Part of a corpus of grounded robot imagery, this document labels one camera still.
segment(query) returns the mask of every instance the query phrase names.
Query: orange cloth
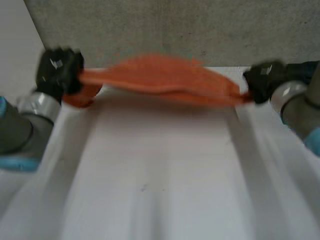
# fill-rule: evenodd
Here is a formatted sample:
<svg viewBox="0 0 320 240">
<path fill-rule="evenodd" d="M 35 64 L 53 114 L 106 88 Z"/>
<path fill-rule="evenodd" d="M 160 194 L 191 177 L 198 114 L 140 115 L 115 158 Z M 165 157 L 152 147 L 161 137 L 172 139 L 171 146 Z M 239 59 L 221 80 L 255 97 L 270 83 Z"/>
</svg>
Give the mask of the orange cloth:
<svg viewBox="0 0 320 240">
<path fill-rule="evenodd" d="M 103 84 L 199 106 L 225 107 L 252 101 L 230 79 L 199 62 L 160 54 L 130 58 L 105 71 L 85 69 L 79 80 L 84 84 L 82 91 L 63 97 L 75 107 L 90 105 Z"/>
</svg>

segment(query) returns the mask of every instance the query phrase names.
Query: white table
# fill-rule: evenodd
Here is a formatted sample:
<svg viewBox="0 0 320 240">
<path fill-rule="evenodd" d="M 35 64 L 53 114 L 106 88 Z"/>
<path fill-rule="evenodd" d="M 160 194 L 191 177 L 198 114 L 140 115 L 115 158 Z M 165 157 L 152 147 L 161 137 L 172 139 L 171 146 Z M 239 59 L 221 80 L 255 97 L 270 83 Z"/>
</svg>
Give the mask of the white table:
<svg viewBox="0 0 320 240">
<path fill-rule="evenodd" d="M 214 69 L 243 84 L 242 68 Z M 63 107 L 0 239 L 316 240 L 319 173 L 268 104 L 197 109 L 105 90 L 87 111 Z"/>
</svg>

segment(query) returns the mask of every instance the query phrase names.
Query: concrete wall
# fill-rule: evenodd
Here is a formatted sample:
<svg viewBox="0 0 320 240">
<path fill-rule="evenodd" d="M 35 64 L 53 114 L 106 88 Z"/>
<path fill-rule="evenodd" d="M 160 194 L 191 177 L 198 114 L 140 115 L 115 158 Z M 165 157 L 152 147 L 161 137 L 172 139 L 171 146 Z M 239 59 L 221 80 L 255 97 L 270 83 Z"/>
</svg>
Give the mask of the concrete wall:
<svg viewBox="0 0 320 240">
<path fill-rule="evenodd" d="M 320 59 L 319 0 L 25 0 L 45 46 L 87 66 L 162 52 L 207 66 Z"/>
</svg>

